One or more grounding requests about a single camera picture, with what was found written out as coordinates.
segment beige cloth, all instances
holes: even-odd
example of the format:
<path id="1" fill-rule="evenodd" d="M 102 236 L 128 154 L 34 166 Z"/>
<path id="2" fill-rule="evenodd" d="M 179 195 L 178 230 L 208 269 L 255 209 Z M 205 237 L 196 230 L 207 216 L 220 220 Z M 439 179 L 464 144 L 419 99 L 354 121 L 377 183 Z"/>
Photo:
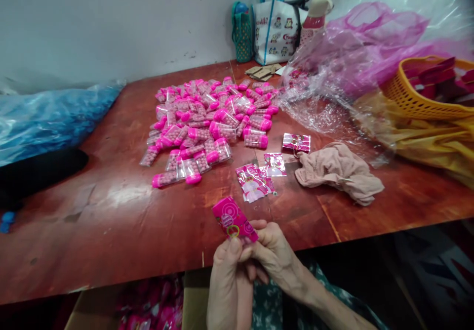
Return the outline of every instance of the beige cloth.
<path id="1" fill-rule="evenodd" d="M 343 143 L 332 142 L 309 155 L 304 152 L 297 155 L 303 167 L 296 170 L 296 179 L 304 187 L 329 184 L 362 206 L 372 203 L 373 195 L 384 189 L 382 181 L 370 173 L 367 163 Z"/>

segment black object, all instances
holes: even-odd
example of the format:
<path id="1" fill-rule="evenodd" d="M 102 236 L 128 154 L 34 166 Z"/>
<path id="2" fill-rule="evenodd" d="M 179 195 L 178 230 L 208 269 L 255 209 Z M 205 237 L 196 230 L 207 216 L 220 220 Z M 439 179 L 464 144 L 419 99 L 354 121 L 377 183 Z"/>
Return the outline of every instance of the black object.
<path id="1" fill-rule="evenodd" d="M 73 175 L 88 161 L 85 152 L 68 148 L 0 167 L 0 209 L 18 211 L 23 198 Z"/>

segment pink cardboard box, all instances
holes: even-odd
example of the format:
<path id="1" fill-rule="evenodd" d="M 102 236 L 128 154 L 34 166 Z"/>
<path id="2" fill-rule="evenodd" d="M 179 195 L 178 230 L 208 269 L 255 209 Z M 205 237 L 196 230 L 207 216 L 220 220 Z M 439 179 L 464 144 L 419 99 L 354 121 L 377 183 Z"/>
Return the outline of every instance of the pink cardboard box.
<path id="1" fill-rule="evenodd" d="M 246 243 L 256 242 L 258 235 L 232 197 L 221 199 L 212 212 L 228 239 L 239 237 Z"/>
<path id="2" fill-rule="evenodd" d="M 311 137 L 308 135 L 293 135 L 285 133 L 283 135 L 283 149 L 291 150 L 291 152 L 309 153 L 311 146 Z"/>

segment yellow plastic bag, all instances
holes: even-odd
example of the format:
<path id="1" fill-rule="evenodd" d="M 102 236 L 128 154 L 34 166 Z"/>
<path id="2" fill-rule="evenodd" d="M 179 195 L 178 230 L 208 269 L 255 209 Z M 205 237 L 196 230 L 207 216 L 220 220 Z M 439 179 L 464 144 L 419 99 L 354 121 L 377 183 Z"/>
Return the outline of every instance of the yellow plastic bag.
<path id="1" fill-rule="evenodd" d="M 456 121 L 428 121 L 406 118 L 398 105 L 379 91 L 359 98 L 354 107 L 384 116 L 373 137 L 396 153 L 415 162 L 444 168 L 460 182 L 474 189 L 474 116 Z M 364 121 L 359 119 L 363 129 Z"/>

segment green bag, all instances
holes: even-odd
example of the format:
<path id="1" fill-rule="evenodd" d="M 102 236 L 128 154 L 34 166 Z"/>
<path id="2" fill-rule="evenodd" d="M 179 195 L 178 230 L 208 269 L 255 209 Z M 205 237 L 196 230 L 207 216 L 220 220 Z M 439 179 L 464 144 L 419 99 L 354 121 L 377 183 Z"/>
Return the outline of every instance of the green bag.
<path id="1" fill-rule="evenodd" d="M 250 15 L 247 13 L 234 14 L 239 3 L 236 1 L 232 7 L 232 41 L 236 45 L 237 62 L 245 63 L 253 57 L 253 35 Z"/>

